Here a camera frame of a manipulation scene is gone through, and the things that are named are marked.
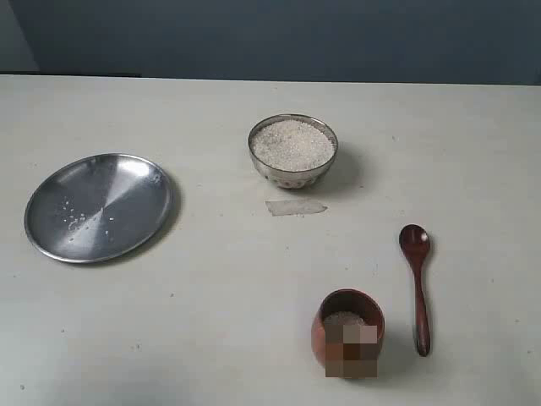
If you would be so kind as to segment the clear tape piece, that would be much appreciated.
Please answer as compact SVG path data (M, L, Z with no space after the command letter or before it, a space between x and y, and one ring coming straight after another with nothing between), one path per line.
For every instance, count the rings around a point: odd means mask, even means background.
M327 206L312 199L268 200L265 205L273 217L319 214L328 209Z

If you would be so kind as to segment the dark red wooden spoon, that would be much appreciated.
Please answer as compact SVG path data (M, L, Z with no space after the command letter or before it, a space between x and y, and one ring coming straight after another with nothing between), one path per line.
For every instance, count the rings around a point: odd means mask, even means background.
M415 293L415 343L418 354L429 355L431 336L423 289L423 265L431 244L426 231L417 224L406 225L399 234L399 245L412 273Z

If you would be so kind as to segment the steel bowl of rice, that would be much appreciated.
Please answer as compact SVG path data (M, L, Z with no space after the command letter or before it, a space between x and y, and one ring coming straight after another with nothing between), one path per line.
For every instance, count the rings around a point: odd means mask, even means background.
M336 160L338 139L319 119L303 114L278 114L249 132L249 155L255 170L283 189L316 183Z

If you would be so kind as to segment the round steel plate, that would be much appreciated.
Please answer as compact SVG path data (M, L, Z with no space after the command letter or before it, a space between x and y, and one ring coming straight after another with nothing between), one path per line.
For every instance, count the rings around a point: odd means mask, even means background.
M88 156L36 188L25 208L25 234L55 261L101 263L155 237L177 203L175 183L154 162L124 153Z

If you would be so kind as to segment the brown wooden cup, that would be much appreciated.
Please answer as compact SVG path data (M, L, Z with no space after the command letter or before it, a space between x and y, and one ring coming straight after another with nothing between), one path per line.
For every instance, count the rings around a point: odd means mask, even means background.
M379 305L363 292L343 288L322 301L311 328L311 347L325 376L370 379L379 375L384 334Z

